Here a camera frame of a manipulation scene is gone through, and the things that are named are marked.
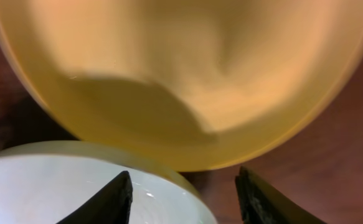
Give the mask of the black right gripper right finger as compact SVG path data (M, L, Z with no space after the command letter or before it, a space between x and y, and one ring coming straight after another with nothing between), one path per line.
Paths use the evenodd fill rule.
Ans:
M244 224L324 224L244 166L235 186Z

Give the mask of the yellow plate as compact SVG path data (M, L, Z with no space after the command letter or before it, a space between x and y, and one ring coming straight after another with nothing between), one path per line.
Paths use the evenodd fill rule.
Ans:
M0 47L79 139L182 172L289 140L363 56L363 0L0 1Z

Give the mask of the light blue plate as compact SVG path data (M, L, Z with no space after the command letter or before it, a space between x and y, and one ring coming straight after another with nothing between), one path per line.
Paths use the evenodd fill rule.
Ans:
M177 172L130 152L83 141L0 151L0 223L57 223L127 171L133 224L211 224L216 218Z

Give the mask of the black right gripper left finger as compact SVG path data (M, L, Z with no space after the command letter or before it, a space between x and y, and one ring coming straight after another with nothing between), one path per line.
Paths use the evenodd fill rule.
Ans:
M132 201L131 177L122 171L57 224L128 224Z

